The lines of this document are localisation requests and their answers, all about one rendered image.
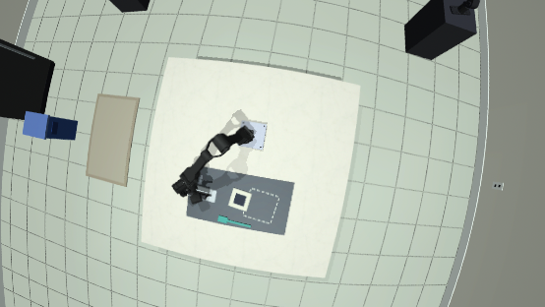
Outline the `small trowel with black handle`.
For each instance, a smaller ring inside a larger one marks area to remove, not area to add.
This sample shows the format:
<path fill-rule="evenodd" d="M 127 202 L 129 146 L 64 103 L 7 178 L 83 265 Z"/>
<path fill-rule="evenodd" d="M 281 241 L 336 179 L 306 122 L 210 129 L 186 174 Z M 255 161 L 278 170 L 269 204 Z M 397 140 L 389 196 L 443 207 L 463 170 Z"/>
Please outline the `small trowel with black handle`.
<path fill-rule="evenodd" d="M 213 190 L 210 190 L 206 187 L 202 187 L 202 186 L 198 186 L 198 189 L 196 190 L 197 193 L 200 193 L 201 194 L 201 197 L 203 200 L 205 201 L 208 201 L 208 202 L 212 202 L 212 203 L 215 203 L 215 194 L 216 194 L 216 191 L 213 191 Z M 192 193 L 189 193 L 187 195 L 193 195 L 193 192 Z"/>

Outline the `cream tile with dark rectangle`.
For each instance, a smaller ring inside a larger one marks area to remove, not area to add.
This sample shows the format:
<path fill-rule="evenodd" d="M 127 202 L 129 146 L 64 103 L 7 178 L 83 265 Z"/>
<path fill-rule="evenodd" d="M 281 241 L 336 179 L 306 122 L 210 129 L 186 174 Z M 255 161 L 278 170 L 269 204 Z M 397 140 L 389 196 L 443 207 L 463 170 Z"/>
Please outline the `cream tile with dark rectangle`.
<path fill-rule="evenodd" d="M 243 211 L 247 212 L 247 209 L 248 209 L 248 206 L 249 206 L 249 203 L 250 203 L 250 201 L 249 201 L 250 197 L 251 197 L 251 193 L 248 193 L 248 192 L 245 192 L 243 190 L 233 188 L 233 191 L 232 191 L 232 194 L 231 194 L 231 197 L 230 197 L 230 201 L 229 201 L 228 204 L 229 204 L 230 207 L 233 207 L 233 208 L 236 208 L 236 209 L 243 210 Z"/>

